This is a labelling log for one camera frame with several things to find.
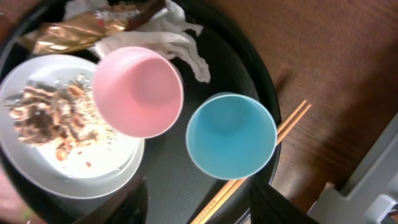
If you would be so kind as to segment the pink cup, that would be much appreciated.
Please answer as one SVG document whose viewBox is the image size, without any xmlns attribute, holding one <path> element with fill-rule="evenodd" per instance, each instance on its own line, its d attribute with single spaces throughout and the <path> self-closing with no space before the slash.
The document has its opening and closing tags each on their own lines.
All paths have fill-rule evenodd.
<svg viewBox="0 0 398 224">
<path fill-rule="evenodd" d="M 143 47 L 123 47 L 102 58 L 92 87 L 102 117 L 120 133 L 136 138 L 163 134 L 183 107 L 180 72 L 165 57 Z"/>
</svg>

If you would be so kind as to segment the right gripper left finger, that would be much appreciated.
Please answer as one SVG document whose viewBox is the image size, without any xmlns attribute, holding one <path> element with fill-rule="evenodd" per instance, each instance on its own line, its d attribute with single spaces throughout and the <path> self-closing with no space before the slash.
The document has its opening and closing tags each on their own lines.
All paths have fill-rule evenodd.
<svg viewBox="0 0 398 224">
<path fill-rule="evenodd" d="M 148 201 L 146 177 L 140 175 L 73 224 L 145 223 Z"/>
</svg>

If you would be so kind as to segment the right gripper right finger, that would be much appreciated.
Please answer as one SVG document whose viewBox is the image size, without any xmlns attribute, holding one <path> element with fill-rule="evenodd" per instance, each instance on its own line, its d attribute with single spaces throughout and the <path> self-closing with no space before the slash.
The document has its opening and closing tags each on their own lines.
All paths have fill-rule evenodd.
<svg viewBox="0 0 398 224">
<path fill-rule="evenodd" d="M 253 224 L 319 224 L 257 177 L 251 177 L 249 206 Z"/>
</svg>

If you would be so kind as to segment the white tissue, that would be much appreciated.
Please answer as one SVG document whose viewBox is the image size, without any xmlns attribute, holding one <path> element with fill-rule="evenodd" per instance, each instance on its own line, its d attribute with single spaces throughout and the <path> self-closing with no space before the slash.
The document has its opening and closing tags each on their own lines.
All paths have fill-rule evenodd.
<svg viewBox="0 0 398 224">
<path fill-rule="evenodd" d="M 172 1 L 166 2 L 165 9 L 157 12 L 138 31 L 114 34 L 99 41 L 90 49 L 100 58 L 122 47 L 144 47 L 171 60 L 178 57 L 191 66 L 199 82 L 211 79 L 209 66 L 198 54 L 197 43 L 186 34 L 187 29 L 200 35 L 203 27 L 185 21 L 183 9 Z"/>
</svg>

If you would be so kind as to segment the gold snack wrapper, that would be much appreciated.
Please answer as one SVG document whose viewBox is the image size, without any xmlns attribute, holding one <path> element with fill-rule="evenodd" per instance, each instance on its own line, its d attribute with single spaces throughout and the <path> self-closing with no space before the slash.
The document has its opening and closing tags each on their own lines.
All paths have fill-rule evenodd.
<svg viewBox="0 0 398 224">
<path fill-rule="evenodd" d="M 17 38 L 33 54 L 62 54 L 83 50 L 95 42 L 146 23 L 165 7 L 164 0 L 74 0 L 67 2 L 63 21 L 43 23 Z"/>
</svg>

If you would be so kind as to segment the blue cup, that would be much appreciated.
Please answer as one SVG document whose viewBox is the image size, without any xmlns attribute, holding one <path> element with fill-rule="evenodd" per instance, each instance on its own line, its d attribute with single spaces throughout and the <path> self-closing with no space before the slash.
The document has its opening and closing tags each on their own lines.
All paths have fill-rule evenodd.
<svg viewBox="0 0 398 224">
<path fill-rule="evenodd" d="M 190 158 L 207 175 L 243 179 L 270 161 L 277 128 L 270 112 L 257 100 L 221 92 L 193 113 L 185 142 Z"/>
</svg>

